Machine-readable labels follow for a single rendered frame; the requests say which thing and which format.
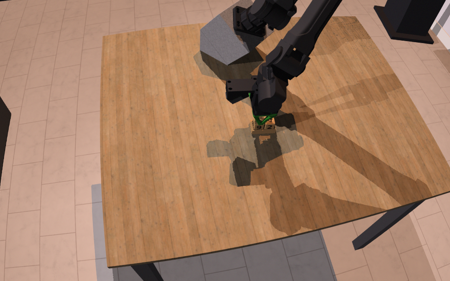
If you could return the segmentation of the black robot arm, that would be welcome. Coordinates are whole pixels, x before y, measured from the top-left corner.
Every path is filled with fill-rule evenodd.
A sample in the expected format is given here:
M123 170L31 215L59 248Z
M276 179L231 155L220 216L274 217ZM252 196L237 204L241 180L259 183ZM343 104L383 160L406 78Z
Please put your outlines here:
M233 8L233 28L258 37L266 35L265 25L272 31L283 30L297 13L297 1L255 0L248 8L236 6ZM280 110L286 100L288 80L305 70L320 33L341 2L312 0L300 20L265 56L266 62L259 66L258 75L251 79L226 80L226 99L235 104L249 97L250 93L253 106L258 106L263 112Z

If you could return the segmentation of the orange number cube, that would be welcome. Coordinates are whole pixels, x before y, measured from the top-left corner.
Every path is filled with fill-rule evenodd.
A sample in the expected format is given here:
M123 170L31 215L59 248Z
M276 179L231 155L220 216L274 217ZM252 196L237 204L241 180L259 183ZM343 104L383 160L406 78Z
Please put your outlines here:
M274 129L275 127L275 120L274 118L268 120L266 123L264 123L264 129Z
M259 119L260 119L260 121L264 120L264 118L262 116L259 117ZM253 118L252 125L253 125L253 130L264 129L264 125L258 125L255 118Z

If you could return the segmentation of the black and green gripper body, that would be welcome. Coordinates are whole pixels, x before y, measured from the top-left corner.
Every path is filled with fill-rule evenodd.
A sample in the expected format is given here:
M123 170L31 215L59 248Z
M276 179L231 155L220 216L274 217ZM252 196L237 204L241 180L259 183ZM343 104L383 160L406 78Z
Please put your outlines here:
M251 95L250 95L250 101L251 101L251 105L252 105ZM264 113L263 111L261 111L258 108L258 106L253 106L253 105L252 105L252 112L253 112L253 115L255 115L255 116L270 115L270 113ZM279 112L279 110L277 112L273 112L271 114L277 114L278 112Z

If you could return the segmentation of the orange open-top tray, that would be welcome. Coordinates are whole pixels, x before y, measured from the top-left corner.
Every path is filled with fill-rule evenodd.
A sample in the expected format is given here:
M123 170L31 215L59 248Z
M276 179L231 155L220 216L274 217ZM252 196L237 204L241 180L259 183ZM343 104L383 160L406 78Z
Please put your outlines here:
M253 121L253 120L250 120L251 134L265 134L265 133L275 133L275 132L276 132L276 127L274 127L274 129L258 129L258 130L253 130L252 121Z

